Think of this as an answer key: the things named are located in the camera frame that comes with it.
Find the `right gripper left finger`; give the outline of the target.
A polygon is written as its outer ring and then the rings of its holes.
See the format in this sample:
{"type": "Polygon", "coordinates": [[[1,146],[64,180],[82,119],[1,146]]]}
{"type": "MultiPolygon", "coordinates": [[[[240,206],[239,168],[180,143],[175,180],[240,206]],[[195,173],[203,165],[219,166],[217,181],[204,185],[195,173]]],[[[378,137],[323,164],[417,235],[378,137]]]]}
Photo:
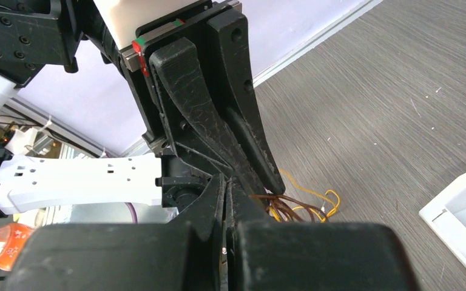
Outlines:
{"type": "Polygon", "coordinates": [[[27,240],[7,290],[220,290],[223,175],[165,224],[52,224],[27,240]]]}

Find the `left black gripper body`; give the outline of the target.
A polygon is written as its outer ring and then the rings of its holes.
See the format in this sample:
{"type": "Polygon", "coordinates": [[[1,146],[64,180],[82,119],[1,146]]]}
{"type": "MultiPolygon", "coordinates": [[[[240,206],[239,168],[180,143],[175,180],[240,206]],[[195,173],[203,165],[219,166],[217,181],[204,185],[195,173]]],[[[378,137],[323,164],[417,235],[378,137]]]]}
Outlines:
{"type": "Polygon", "coordinates": [[[242,10],[240,1],[141,1],[130,44],[120,50],[121,72],[137,99],[147,131],[143,135],[148,147],[159,153],[168,145],[158,116],[155,87],[150,77],[149,56],[155,50],[182,37],[205,52],[215,48],[204,30],[209,18],[229,9],[242,10]]]}

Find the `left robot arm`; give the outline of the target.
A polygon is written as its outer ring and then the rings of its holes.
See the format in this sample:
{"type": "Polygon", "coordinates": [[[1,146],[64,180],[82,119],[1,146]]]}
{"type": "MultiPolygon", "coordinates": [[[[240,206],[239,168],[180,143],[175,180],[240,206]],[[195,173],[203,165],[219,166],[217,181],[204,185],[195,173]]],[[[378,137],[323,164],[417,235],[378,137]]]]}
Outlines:
{"type": "Polygon", "coordinates": [[[0,1],[0,218],[51,206],[126,203],[183,208],[214,178],[267,206],[286,187],[255,97],[248,20],[238,1],[0,1]],[[17,99],[41,70],[78,71],[77,50],[103,59],[83,79],[106,114],[105,72],[118,72],[150,153],[116,157],[17,99]]]}

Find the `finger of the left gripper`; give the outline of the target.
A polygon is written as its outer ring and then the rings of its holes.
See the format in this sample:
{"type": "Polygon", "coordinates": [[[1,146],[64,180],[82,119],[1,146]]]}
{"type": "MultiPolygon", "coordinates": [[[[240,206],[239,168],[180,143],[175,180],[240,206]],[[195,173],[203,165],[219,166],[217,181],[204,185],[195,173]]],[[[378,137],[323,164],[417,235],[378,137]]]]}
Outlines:
{"type": "Polygon", "coordinates": [[[281,195],[286,188],[268,146],[252,81],[247,17],[224,9],[206,23],[212,97],[245,156],[258,186],[281,195]]]}
{"type": "Polygon", "coordinates": [[[175,154],[201,175],[235,177],[248,194],[264,194],[215,108],[195,44],[186,38],[175,40],[151,54],[149,67],[175,154]]]}

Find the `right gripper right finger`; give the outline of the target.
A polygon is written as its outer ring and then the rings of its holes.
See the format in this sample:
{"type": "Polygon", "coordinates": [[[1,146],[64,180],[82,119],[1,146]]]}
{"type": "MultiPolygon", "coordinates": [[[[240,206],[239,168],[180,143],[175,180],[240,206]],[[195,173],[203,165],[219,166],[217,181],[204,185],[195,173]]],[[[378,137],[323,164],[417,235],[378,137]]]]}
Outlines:
{"type": "Polygon", "coordinates": [[[405,248],[383,224],[277,222],[239,181],[225,194],[229,290],[419,290],[405,248]]]}

